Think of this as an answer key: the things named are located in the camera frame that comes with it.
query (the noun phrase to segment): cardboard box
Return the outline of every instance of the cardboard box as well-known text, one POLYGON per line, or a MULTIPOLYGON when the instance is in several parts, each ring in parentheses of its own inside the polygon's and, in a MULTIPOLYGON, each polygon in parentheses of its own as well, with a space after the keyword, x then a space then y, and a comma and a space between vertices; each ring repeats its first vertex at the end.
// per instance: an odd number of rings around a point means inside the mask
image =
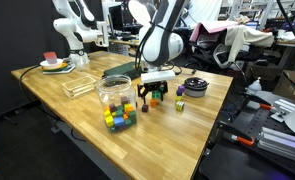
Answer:
POLYGON ((281 73, 281 68, 273 63, 267 66, 258 66, 253 62, 249 62, 246 68, 246 77, 257 79, 260 77, 262 80, 273 81, 281 73))
POLYGON ((283 71, 273 93, 295 100, 295 71, 283 71))

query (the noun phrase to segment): white cloth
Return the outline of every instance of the white cloth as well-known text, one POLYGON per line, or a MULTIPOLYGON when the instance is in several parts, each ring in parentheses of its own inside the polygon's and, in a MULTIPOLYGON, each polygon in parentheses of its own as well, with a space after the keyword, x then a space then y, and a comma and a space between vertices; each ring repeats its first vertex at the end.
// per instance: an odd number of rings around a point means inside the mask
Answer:
POLYGON ((244 25, 228 27, 225 38, 225 45, 231 46, 228 61, 235 61, 236 56, 244 43, 250 43, 255 46, 270 47, 273 42, 274 36, 271 32, 260 32, 244 25))
POLYGON ((217 21, 222 0, 191 0, 190 3, 189 15, 184 19, 187 25, 194 26, 198 22, 217 21))

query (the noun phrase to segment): clear plastic jar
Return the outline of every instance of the clear plastic jar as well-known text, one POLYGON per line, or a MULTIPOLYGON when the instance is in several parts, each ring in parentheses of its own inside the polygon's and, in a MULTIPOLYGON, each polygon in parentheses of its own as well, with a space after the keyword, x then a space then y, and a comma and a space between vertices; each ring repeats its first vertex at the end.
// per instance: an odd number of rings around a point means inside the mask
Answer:
POLYGON ((126 75, 111 75, 97 83, 103 119, 110 132, 119 132, 136 124, 136 93, 126 75))

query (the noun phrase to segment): bowl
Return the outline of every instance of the bowl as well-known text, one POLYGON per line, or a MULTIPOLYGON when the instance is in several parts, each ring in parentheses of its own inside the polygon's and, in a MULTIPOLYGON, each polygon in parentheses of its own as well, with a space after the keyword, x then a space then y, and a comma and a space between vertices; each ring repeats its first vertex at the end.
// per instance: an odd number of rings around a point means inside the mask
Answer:
POLYGON ((63 59, 57 59, 57 63, 56 64, 49 64, 46 60, 42 61, 40 63, 41 66, 43 66, 46 69, 57 69, 61 67, 61 64, 63 63, 63 59))

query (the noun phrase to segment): black curtain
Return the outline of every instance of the black curtain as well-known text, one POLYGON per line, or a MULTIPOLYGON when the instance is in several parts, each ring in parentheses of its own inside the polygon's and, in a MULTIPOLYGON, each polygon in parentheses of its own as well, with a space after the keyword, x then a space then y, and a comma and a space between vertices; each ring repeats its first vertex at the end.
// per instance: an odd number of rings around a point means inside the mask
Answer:
MULTIPOLYGON (((86 2, 96 20, 102 20, 101 1, 86 2)), ((38 65, 45 51, 69 55, 66 39, 53 27, 60 17, 51 0, 0 0, 0 114, 28 103, 12 70, 38 65)), ((87 52, 98 49, 93 44, 86 45, 87 52)))

